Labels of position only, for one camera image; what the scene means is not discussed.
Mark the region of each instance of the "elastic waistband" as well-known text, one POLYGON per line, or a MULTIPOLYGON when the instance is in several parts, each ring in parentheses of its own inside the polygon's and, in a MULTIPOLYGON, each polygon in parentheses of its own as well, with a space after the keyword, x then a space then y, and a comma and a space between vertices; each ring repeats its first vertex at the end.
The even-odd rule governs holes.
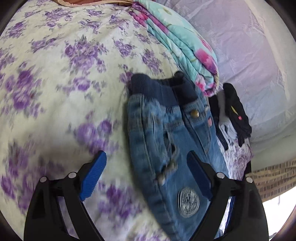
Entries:
POLYGON ((181 71, 169 79, 155 80, 145 74, 134 74, 129 85, 130 96, 143 94, 157 99, 162 106, 183 106, 198 98, 195 84, 187 80, 181 71))

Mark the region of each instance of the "circular patch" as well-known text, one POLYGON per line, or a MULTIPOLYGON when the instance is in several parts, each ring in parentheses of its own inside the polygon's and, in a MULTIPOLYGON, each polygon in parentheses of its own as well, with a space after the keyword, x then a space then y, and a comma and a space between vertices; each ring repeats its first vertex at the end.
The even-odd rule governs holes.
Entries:
POLYGON ((184 218, 194 215, 200 207, 200 199, 191 188, 183 188, 178 193, 178 211, 184 218))

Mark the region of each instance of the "blue denim jeans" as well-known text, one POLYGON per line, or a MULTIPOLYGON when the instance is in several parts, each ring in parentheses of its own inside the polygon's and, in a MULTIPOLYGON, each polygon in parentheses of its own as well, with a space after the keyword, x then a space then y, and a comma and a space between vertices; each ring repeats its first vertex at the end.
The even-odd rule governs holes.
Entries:
POLYGON ((180 73, 166 80, 136 74, 129 89, 131 160, 143 195, 169 238, 188 241, 210 204, 187 166, 188 152, 228 176, 209 105, 180 73))

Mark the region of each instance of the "floral bed sheet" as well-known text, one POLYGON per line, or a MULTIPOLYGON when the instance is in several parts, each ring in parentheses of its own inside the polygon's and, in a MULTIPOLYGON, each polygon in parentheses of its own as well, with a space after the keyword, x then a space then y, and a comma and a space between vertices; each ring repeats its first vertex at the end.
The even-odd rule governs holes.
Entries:
POLYGON ((135 72, 177 70, 127 7, 30 0, 16 12, 0 37, 0 210, 21 238, 39 178, 63 178, 104 150, 107 166, 84 202, 101 235, 168 241, 133 181, 126 85, 135 72))

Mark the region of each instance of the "bright light area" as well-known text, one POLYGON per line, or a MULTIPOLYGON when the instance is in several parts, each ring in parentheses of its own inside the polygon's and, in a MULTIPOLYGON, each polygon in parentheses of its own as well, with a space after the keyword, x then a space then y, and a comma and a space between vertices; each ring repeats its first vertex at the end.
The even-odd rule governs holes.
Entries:
POLYGON ((296 188, 263 203, 269 236, 277 233, 296 205, 296 188))

